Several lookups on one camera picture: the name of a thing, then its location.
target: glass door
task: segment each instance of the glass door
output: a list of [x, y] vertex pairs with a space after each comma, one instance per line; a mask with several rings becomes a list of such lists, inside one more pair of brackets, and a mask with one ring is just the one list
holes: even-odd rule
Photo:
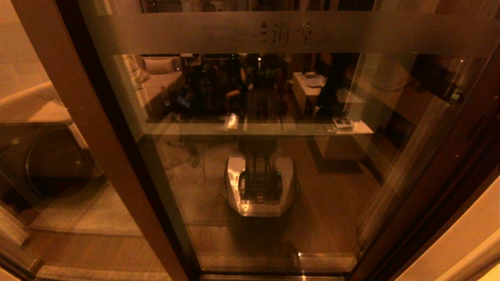
[[460, 116], [493, 100], [496, 0], [57, 3], [201, 274], [355, 273]]

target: glass panel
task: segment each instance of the glass panel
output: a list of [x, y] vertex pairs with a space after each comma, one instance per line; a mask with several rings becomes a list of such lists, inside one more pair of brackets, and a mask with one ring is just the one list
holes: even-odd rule
[[1, 7], [2, 260], [44, 280], [168, 278], [60, 100], [11, 2]]
[[496, 1], [328, 2], [350, 12], [79, 2], [203, 272], [351, 272], [499, 45]]

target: wooden door frame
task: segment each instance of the wooden door frame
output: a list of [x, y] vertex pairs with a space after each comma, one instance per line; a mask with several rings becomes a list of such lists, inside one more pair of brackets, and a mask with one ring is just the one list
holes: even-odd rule
[[[93, 73], [104, 75], [101, 83], [89, 77], [55, 1], [12, 4], [60, 99], [152, 250], [173, 280], [195, 280], [195, 271], [180, 259], [181, 246], [147, 170], [131, 163], [142, 159], [104, 69]], [[76, 20], [85, 26], [83, 17]], [[88, 51], [96, 59], [90, 62], [100, 66], [93, 45]], [[105, 94], [98, 96], [97, 91]]]
[[[173, 280], [195, 280], [201, 273], [199, 265], [192, 265], [182, 251], [113, 94], [78, 3], [12, 2], [74, 122], [167, 272]], [[489, 173], [491, 162], [496, 161], [487, 159], [485, 153], [497, 148], [491, 138], [498, 132], [486, 134], [489, 123], [481, 123], [480, 118], [483, 109], [494, 102], [495, 94], [498, 100], [495, 93], [498, 61], [497, 52], [475, 88], [486, 94], [473, 95], [467, 100], [467, 106], [426, 167], [424, 176], [414, 183], [408, 201], [368, 247], [350, 280], [384, 280], [399, 272], [442, 230], [447, 216], [451, 216], [447, 212], [456, 212], [478, 193], [479, 185], [464, 186]], [[497, 111], [498, 107], [489, 110], [483, 120], [491, 120]]]

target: rug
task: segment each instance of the rug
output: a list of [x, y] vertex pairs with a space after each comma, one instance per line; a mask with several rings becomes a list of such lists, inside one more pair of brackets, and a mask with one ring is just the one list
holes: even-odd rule
[[109, 181], [91, 182], [71, 197], [55, 199], [28, 228], [58, 233], [143, 236]]

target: frosted glass strip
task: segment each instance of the frosted glass strip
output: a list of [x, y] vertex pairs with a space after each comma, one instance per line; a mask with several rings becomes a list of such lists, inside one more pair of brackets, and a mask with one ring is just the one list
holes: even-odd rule
[[488, 56], [500, 40], [500, 20], [412, 12], [153, 13], [97, 16], [91, 25], [97, 46], [108, 54]]

